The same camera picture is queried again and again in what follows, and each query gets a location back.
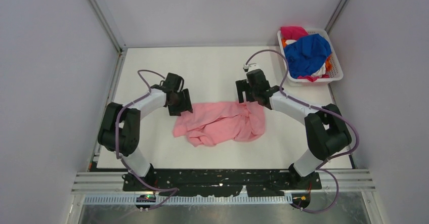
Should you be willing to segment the pink t shirt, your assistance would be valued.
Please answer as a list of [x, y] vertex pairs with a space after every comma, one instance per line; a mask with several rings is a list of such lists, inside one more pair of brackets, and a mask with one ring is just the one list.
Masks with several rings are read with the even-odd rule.
[[173, 136], [185, 137], [194, 147], [251, 142], [266, 131], [264, 108], [256, 102], [195, 103], [192, 109], [177, 118]]

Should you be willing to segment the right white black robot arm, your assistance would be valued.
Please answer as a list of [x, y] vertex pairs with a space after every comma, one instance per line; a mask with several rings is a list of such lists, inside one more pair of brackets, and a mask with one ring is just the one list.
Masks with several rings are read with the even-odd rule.
[[246, 79], [235, 82], [240, 103], [256, 102], [305, 127], [308, 149], [288, 168], [290, 185], [301, 189], [322, 163], [352, 142], [348, 127], [336, 105], [313, 106], [286, 96], [280, 86], [270, 86], [261, 69], [246, 69], [245, 73]]

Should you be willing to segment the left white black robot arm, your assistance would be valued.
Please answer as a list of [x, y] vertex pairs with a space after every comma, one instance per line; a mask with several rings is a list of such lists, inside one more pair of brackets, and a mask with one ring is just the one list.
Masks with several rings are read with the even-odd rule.
[[136, 184], [144, 191], [154, 187], [155, 177], [150, 172], [153, 165], [138, 149], [141, 120], [159, 108], [167, 108], [170, 116], [181, 116], [193, 111], [185, 80], [168, 73], [159, 84], [148, 87], [148, 91], [125, 105], [111, 102], [106, 106], [97, 141], [123, 165], [134, 172]]

